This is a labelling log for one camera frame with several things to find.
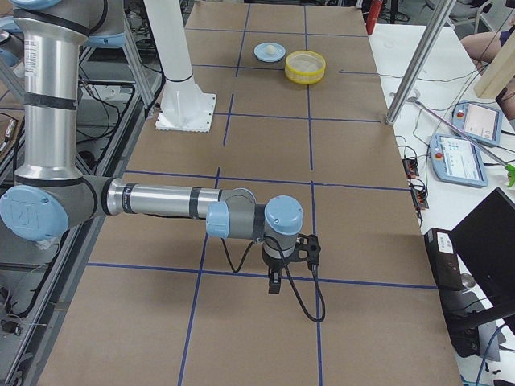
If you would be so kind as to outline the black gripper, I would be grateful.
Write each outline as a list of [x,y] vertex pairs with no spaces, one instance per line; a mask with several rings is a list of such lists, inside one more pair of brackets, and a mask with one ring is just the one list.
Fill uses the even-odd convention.
[[281,257],[271,257],[265,255],[265,263],[268,266],[268,278],[269,278],[269,294],[279,294],[281,289],[281,275],[284,268],[283,260]]

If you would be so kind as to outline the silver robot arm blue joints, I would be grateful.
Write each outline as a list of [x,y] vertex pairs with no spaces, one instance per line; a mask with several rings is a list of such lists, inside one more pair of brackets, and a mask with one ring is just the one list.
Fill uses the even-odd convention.
[[150,186],[85,176],[76,167],[80,48],[126,40],[120,1],[16,1],[24,38],[25,157],[1,198],[3,223],[44,241],[99,216],[121,213],[204,220],[210,236],[260,243],[281,259],[297,253],[299,202],[280,195],[260,205],[246,189]]

